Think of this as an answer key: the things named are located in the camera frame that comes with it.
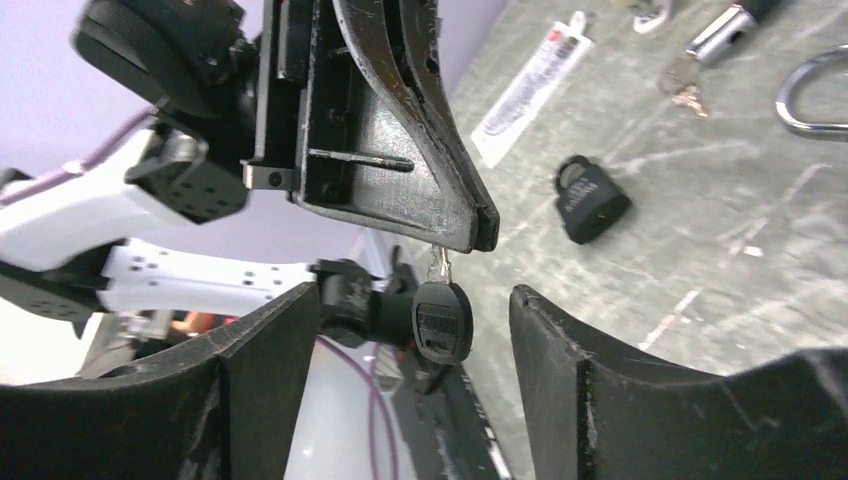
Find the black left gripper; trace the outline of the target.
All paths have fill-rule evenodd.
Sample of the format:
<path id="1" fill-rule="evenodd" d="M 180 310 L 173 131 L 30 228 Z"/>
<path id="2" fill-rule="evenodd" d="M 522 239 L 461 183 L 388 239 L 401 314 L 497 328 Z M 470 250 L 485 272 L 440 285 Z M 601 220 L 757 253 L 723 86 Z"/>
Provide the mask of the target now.
<path id="1" fill-rule="evenodd" d="M 468 253 L 500 216 L 458 132 L 433 1 L 267 1 L 255 169 L 306 210 Z"/>

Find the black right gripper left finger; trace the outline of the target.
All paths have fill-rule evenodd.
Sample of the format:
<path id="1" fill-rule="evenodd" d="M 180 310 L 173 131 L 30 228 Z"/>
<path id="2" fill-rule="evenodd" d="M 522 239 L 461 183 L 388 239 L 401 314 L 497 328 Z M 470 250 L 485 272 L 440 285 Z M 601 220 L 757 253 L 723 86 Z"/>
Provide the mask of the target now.
<path id="1" fill-rule="evenodd" d="M 96 379 L 1 390 L 5 479 L 280 479 L 320 326 L 305 283 Z"/>

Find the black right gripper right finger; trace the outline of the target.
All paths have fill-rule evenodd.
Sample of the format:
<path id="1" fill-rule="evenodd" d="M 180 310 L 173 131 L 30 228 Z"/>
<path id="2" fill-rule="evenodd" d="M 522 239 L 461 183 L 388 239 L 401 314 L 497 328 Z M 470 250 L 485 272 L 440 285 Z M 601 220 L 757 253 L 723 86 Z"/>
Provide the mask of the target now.
<path id="1" fill-rule="evenodd" d="M 847 353 L 730 376 L 628 345 L 526 285 L 510 296 L 535 474 L 554 479 L 843 479 Z"/>

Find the black head key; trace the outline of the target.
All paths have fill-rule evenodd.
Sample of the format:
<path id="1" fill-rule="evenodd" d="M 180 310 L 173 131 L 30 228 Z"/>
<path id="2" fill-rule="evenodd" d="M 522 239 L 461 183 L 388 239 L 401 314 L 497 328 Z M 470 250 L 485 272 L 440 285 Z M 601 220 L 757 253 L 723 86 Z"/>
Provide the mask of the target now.
<path id="1" fill-rule="evenodd" d="M 419 352 L 442 365 L 465 361 L 474 336 L 472 307 L 464 289 L 453 281 L 448 250 L 432 245 L 426 281 L 415 291 L 412 329 Z"/>

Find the black padlock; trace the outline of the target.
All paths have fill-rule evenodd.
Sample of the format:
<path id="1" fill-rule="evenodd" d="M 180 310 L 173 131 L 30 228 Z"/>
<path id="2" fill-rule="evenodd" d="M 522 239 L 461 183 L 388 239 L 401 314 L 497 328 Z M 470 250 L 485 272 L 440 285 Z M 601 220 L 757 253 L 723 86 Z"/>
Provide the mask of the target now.
<path id="1" fill-rule="evenodd" d="M 571 156 L 560 166 L 554 188 L 563 228 L 578 245 L 597 239 L 632 205 L 619 185 L 583 155 Z"/>

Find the brass padlock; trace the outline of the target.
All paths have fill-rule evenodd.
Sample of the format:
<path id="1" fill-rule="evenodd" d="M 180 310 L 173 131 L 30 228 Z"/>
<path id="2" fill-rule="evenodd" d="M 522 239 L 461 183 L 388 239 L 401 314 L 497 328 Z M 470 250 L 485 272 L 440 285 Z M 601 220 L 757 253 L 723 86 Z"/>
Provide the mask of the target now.
<path id="1" fill-rule="evenodd" d="M 847 45 L 841 44 L 802 61 L 781 82 L 774 109 L 782 127 L 797 137 L 837 143 L 847 142 L 847 118 L 821 117 L 831 107 L 814 107 L 820 84 L 847 72 Z"/>

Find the blue cable lock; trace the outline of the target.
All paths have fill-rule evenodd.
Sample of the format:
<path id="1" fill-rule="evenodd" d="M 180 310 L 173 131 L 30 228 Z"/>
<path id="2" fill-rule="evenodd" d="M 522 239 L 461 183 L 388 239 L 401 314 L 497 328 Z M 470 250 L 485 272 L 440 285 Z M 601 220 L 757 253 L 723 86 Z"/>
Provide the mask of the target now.
<path id="1" fill-rule="evenodd" d="M 733 1 L 686 44 L 684 52 L 700 66 L 713 66 L 783 4 L 781 0 Z"/>

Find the cable lock keys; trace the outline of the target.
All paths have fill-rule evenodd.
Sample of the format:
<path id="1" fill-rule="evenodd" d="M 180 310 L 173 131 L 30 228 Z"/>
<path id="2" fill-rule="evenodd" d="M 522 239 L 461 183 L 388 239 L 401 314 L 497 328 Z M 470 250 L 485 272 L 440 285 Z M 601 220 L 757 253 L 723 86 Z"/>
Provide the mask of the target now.
<path id="1" fill-rule="evenodd" d="M 700 65 L 697 59 L 684 54 L 662 69 L 657 86 L 674 105 L 686 107 L 699 119 L 706 119 L 709 112 L 703 104 L 702 92 L 698 86 L 699 73 Z"/>

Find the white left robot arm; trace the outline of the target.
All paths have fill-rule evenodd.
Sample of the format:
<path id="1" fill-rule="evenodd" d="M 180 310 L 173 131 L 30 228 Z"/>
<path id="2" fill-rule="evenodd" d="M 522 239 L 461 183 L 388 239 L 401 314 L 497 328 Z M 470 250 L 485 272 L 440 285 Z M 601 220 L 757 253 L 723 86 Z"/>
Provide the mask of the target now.
<path id="1" fill-rule="evenodd" d="M 268 1 L 246 38 L 233 1 L 91 1 L 74 44 L 150 104 L 91 157 L 1 173 L 1 294 L 47 318 L 241 316 L 306 282 L 299 264 L 161 249 L 149 230 L 284 193 L 341 222 L 461 253 L 499 214 L 443 89 L 434 1 Z"/>

